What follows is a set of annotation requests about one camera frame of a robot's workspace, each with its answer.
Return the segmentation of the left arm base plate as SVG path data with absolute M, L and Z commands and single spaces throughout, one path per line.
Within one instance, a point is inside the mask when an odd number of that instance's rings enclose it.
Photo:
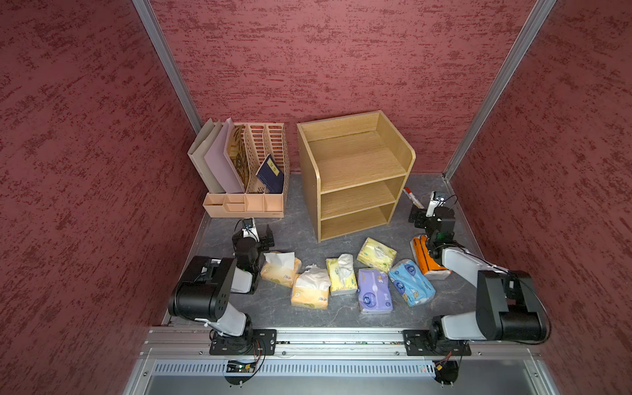
M 277 343 L 275 329 L 247 329 L 240 337 L 212 331 L 209 354 L 212 356 L 273 356 Z

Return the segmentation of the blue tissue pack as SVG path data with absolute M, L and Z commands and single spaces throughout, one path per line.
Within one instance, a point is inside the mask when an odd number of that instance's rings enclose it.
M 434 286 L 410 259 L 402 259 L 392 266 L 388 276 L 396 291 L 410 307 L 426 304 L 435 297 Z

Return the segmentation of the small green yellow tissue pack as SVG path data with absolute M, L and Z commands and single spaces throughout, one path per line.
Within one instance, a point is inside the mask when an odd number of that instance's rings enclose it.
M 378 242 L 377 240 L 367 238 L 360 248 L 357 260 L 369 268 L 373 268 L 382 273 L 387 273 L 393 266 L 396 256 L 396 250 Z

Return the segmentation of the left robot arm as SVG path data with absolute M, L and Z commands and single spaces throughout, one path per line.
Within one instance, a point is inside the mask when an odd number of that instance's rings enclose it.
M 212 328 L 212 355 L 255 355 L 265 351 L 263 337 L 257 337 L 248 314 L 230 303 L 232 294 L 251 295 L 257 290 L 262 255 L 274 246 L 273 231 L 263 236 L 248 235 L 245 227 L 232 235 L 234 256 L 195 256 L 171 293 L 170 315 Z

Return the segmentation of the yellow tissue box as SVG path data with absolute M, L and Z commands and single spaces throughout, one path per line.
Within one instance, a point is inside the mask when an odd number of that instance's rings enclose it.
M 308 266 L 295 280 L 291 305 L 306 309 L 327 309 L 330 286 L 331 281 L 326 269 Z
M 261 269 L 263 280 L 274 282 L 280 286 L 292 288 L 301 269 L 301 260 L 294 252 L 277 251 L 264 254 L 265 263 Z

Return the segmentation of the orange white tissue box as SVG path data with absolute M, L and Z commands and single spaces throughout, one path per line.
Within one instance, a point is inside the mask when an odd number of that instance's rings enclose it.
M 440 266 L 431 258 L 426 247 L 426 241 L 427 237 L 425 235 L 416 235 L 412 238 L 410 245 L 414 262 L 421 270 L 421 273 L 430 281 L 447 279 L 452 272 Z

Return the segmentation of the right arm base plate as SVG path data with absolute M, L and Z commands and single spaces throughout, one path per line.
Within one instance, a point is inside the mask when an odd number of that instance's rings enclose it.
M 403 344 L 408 356 L 470 356 L 471 348 L 464 340 L 451 340 L 431 330 L 403 330 Z

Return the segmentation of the yellow-green tissue pack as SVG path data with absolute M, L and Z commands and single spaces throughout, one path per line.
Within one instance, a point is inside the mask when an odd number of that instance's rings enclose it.
M 356 294 L 358 285 L 354 270 L 354 257 L 343 253 L 338 258 L 327 258 L 326 266 L 331 281 L 331 296 Z

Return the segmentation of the purple tissue pack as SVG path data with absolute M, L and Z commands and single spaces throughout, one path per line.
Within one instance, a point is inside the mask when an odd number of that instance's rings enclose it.
M 390 314 L 393 311 L 393 299 L 386 273 L 375 269 L 360 269 L 357 280 L 362 314 Z

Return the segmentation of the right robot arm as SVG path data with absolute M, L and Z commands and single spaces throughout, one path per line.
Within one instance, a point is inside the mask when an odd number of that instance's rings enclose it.
M 426 343 L 435 352 L 471 341 L 505 341 L 537 345 L 551 336 L 551 320 L 532 278 L 477 257 L 454 239 L 456 218 L 448 207 L 431 215 L 411 207 L 408 221 L 423 230 L 411 242 L 416 263 L 428 279 L 457 274 L 476 288 L 475 309 L 435 316 Z

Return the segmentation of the wooden three-tier shelf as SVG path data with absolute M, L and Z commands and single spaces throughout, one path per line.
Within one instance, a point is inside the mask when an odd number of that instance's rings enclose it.
M 390 223 L 416 153 L 372 111 L 300 123 L 304 200 L 319 242 Z

